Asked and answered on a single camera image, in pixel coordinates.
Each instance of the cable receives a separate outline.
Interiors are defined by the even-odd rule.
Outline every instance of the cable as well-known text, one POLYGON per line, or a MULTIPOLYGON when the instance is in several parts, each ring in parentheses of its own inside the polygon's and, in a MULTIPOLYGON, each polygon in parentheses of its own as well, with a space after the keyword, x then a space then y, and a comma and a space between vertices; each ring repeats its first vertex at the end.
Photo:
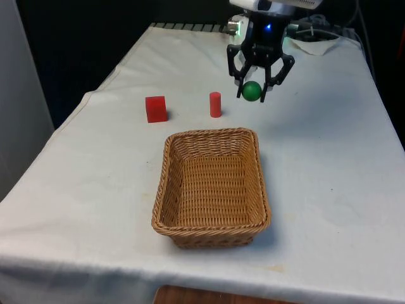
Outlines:
POLYGON ((358 15, 358 13, 359 13, 359 10, 360 10, 360 4, 359 4, 359 1, 356 0, 356 7, 355 7, 355 9, 354 9, 353 16, 352 16, 352 18, 349 19, 349 21, 347 21, 347 22, 342 26, 343 28, 350 26, 350 25, 356 20, 357 15, 358 15))
MULTIPOLYGON (((340 38, 343 38, 343 39, 349 41, 350 43, 353 43, 355 46, 359 46, 359 45, 356 43, 356 41, 354 41, 354 40, 352 40, 352 39, 350 39, 350 38, 347 38, 347 37, 344 37, 344 36, 335 34, 335 33, 333 33, 333 32, 328 32, 327 30, 318 30, 318 29, 314 28, 313 30, 300 30, 300 31, 296 32, 296 34, 308 33, 308 32, 311 32, 311 31, 318 32, 318 33, 324 33, 324 34, 330 34, 330 35, 335 36, 335 37, 338 37, 338 38, 340 37, 340 38)), ((355 33, 355 32, 354 32, 354 34, 355 34, 356 37, 359 39, 358 42, 360 43, 361 52, 363 53, 364 57, 366 57, 365 51, 364 51, 363 42, 361 41, 360 36, 359 36, 357 33, 355 33)))
POLYGON ((361 26, 363 28, 364 38, 366 39, 368 62, 370 63, 371 76, 373 76, 373 80, 375 82, 375 70, 374 70, 374 63, 373 63, 373 54, 371 53, 370 40, 368 39, 366 22, 365 22, 365 18, 363 16, 363 12, 361 11, 361 8, 360 8, 359 0, 356 0, 356 5, 359 6, 359 17, 360 17, 361 26))

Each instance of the stain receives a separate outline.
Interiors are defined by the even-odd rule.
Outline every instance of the stain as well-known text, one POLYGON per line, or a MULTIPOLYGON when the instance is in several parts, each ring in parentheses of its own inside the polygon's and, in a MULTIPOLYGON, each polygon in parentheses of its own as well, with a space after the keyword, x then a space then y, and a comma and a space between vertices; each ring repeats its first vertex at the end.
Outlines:
POLYGON ((270 271, 278 272, 279 274, 283 274, 285 272, 284 265, 282 265, 282 264, 269 266, 269 267, 266 267, 266 269, 270 270, 270 271))
POLYGON ((285 213, 284 214, 284 219, 290 223, 293 223, 296 221, 296 215, 293 213, 285 213))

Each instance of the white cloth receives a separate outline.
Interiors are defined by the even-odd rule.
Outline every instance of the white cloth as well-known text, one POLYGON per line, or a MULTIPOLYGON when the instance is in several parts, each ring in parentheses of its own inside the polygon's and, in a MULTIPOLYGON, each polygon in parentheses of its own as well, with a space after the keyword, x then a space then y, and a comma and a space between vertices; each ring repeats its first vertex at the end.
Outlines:
MULTIPOLYGON (((235 97, 227 37, 150 28, 84 96, 0 203, 0 300, 150 303, 173 284, 299 301, 405 302, 405 155, 360 49, 296 64, 265 103, 235 97), (222 93, 223 116, 208 95, 222 93), (145 97, 170 120, 148 124, 145 97), (163 143, 190 129, 259 137, 273 216, 249 246, 181 250, 151 227, 163 143)), ((251 79, 263 82, 258 69, 251 79)))

